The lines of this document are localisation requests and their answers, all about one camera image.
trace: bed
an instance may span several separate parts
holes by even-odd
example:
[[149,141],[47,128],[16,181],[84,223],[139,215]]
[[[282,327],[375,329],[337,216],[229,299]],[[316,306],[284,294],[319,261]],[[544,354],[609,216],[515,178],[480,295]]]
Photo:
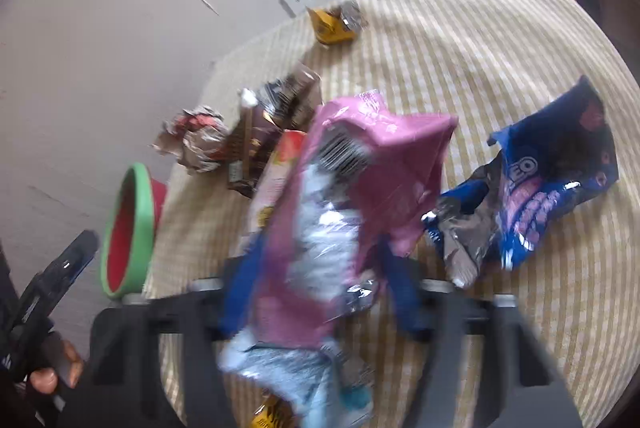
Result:
[[[319,45],[301,16],[217,62],[200,102],[233,122],[238,88],[256,88],[302,61],[321,75],[325,100],[376,89],[396,113],[458,115],[443,179],[451,188],[495,156],[495,147],[486,144],[490,132],[542,108],[586,74],[606,106],[620,181],[552,224],[520,269],[484,279],[471,293],[516,295],[555,356],[584,426],[596,426],[640,363],[638,85],[574,0],[357,1],[370,25],[353,45]],[[149,297],[180,293],[191,280],[216,273],[235,245],[249,201],[226,189],[225,175],[174,168],[145,283]],[[412,256],[433,275],[442,274],[425,241]],[[424,349],[396,332],[385,296],[344,322],[338,337],[374,367],[369,426],[400,426]],[[179,344],[177,335],[162,338],[161,368],[167,396],[182,414]],[[480,340],[470,337],[457,427],[470,423],[480,350]],[[260,389],[231,376],[226,388],[239,426],[248,426]]]

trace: chocolate wrapper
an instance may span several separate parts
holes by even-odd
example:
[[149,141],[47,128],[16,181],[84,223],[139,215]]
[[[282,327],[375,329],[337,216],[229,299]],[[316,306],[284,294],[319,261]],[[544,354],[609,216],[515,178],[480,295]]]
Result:
[[251,198],[282,130],[254,92],[243,88],[240,101],[240,120],[226,141],[228,187]]
[[423,222],[449,279],[470,286],[482,264],[511,270],[535,251],[550,220],[618,179],[613,136],[586,76],[539,112],[491,135],[502,150],[438,199]]
[[208,106],[182,110],[172,121],[162,123],[154,148],[172,154],[191,173],[210,172],[226,160],[229,131],[222,115]]
[[320,76],[299,63],[286,78],[263,85],[257,96],[277,126],[306,132],[322,104]]
[[284,79],[240,94],[240,120],[229,134],[228,187],[252,198],[284,129],[306,131],[322,104],[318,74],[298,64]]

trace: finger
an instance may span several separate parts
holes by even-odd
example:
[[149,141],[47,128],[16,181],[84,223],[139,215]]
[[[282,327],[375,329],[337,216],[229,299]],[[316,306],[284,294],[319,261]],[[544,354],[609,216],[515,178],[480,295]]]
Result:
[[71,369],[69,370],[69,387],[76,387],[76,384],[78,384],[78,380],[82,375],[83,369],[84,363],[82,362],[82,360],[74,361],[73,363],[71,363]]
[[62,345],[64,347],[65,350],[65,356],[69,361],[82,361],[82,358],[80,357],[80,354],[78,354],[78,351],[76,350],[76,347],[74,347],[71,343],[69,343],[67,340],[62,340]]
[[58,376],[53,368],[41,368],[31,372],[29,376],[31,385],[41,394],[53,394],[58,386]]

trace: plastic wrapper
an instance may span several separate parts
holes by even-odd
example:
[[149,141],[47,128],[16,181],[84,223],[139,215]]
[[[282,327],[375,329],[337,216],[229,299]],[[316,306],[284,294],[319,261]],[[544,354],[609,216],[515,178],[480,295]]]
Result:
[[356,428],[372,413],[370,368],[333,339],[316,350],[280,348],[244,329],[225,345],[219,365],[287,400],[301,428]]
[[306,134],[296,130],[284,130],[274,149],[246,215],[244,233],[232,256],[240,256],[249,248],[256,233],[268,222],[273,209],[287,181],[287,177],[297,162]]
[[511,270],[536,249],[550,220],[618,179],[604,107],[585,76],[539,112],[491,135],[498,156],[443,193],[424,217],[449,279],[470,286],[486,262]]
[[306,132],[322,104],[320,77],[299,63],[284,79],[262,85],[257,96],[278,127]]
[[240,119],[229,131],[222,115],[208,106],[183,110],[162,124],[154,142],[161,154],[171,153],[190,173],[228,165],[228,185],[251,198],[282,131],[306,131],[322,104],[320,77],[299,63],[283,79],[257,92],[239,92]]
[[295,417],[289,403],[269,394],[255,411],[250,428],[296,428]]
[[249,198],[254,195],[258,180],[281,135],[281,128],[273,122],[256,94],[243,88],[240,120],[226,142],[229,189]]
[[[261,341],[317,347],[332,319],[372,303],[377,284],[362,287],[369,250],[381,234],[398,255],[413,249],[420,217],[440,194],[456,123],[448,115],[393,115],[377,92],[318,110],[264,231],[251,315]],[[353,286],[361,289],[349,293]]]
[[190,172],[210,172],[226,160],[229,131],[222,115],[208,106],[182,110],[172,121],[162,123],[154,148],[172,154]]
[[226,143],[228,187],[251,198],[282,131],[306,131],[321,102],[320,78],[302,64],[257,93],[243,89],[240,119]]
[[307,9],[316,40],[322,45],[351,42],[356,39],[367,21],[355,0],[342,2],[325,11]]

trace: barcode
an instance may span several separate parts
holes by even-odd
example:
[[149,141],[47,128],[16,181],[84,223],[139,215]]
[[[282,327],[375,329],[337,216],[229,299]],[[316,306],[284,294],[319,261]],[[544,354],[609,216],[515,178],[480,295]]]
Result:
[[327,171],[351,177],[367,167],[369,151],[359,141],[338,131],[321,146],[318,161]]
[[242,180],[242,161],[229,163],[229,182],[236,183]]

